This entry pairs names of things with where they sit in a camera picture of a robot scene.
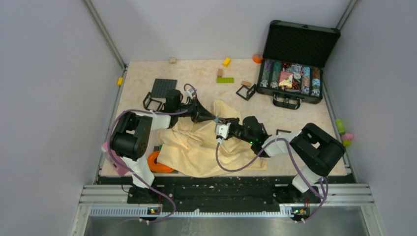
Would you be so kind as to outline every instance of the black lego baseplate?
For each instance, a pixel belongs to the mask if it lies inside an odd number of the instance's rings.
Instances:
[[[177,87],[177,80],[171,79],[155,79],[152,91],[150,92],[152,98],[165,98],[167,92]]]

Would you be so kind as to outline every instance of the beige fabric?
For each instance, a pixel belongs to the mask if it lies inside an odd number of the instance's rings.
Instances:
[[[223,118],[240,118],[238,111],[223,101],[213,102],[213,114]],[[211,177],[224,175],[216,162],[216,135],[214,121],[193,123],[190,117],[179,118],[172,129],[160,130],[157,138],[163,148],[158,162],[192,177]],[[219,149],[220,163],[227,169],[237,169],[246,165],[255,156],[250,144],[236,138],[223,141]],[[266,170],[267,162],[258,158],[248,170]]]

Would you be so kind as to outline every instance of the beige table surface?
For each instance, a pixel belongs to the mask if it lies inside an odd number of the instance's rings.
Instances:
[[[127,109],[143,109],[142,101],[146,94],[152,90],[155,78],[178,80],[177,89],[183,91],[185,83],[192,84],[198,93],[201,104],[211,110],[214,100],[220,99],[228,105],[240,111],[242,117],[255,115],[259,122],[263,123],[267,132],[274,135],[276,129],[296,131],[302,129],[307,123],[315,123],[327,133],[335,137],[334,129],[330,121],[326,102],[323,99],[319,104],[302,103],[298,110],[275,107],[272,97],[254,94],[245,101],[235,94],[241,87],[241,81],[256,83],[259,75],[260,64],[252,59],[232,59],[228,67],[222,66],[223,60],[177,60],[175,64],[168,61],[133,61],[129,64],[125,78],[117,116]],[[223,77],[234,77],[233,84],[217,84],[217,70],[222,68]],[[151,134],[146,156],[153,151],[153,146],[158,145],[155,134]],[[302,167],[304,164],[296,156],[296,162]],[[243,170],[230,173],[233,176],[294,176],[297,174],[288,155],[266,158],[268,170],[248,171]],[[343,160],[337,163],[330,175],[346,175]],[[108,160],[105,160],[101,176],[118,176]],[[158,174],[156,176],[170,176],[173,174]]]

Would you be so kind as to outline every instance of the yellow lego brick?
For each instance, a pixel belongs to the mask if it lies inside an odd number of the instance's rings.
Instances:
[[[119,79],[118,79],[118,86],[121,86],[122,83],[123,83],[123,77],[119,77]]]
[[[223,66],[227,67],[229,65],[229,63],[230,63],[230,58],[226,58],[223,62]]]

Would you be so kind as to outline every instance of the black case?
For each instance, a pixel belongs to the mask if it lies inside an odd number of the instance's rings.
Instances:
[[[261,94],[273,96],[275,106],[289,109],[298,109],[301,101],[309,103],[319,103],[323,98],[323,71],[326,60],[328,59],[333,47],[340,37],[340,31],[333,28],[323,28],[308,26],[303,24],[272,21],[269,25],[267,42],[259,72],[256,91]],[[296,63],[320,69],[320,96],[312,96],[299,92],[289,92],[278,88],[268,88],[260,86],[262,74],[266,60],[279,62]]]

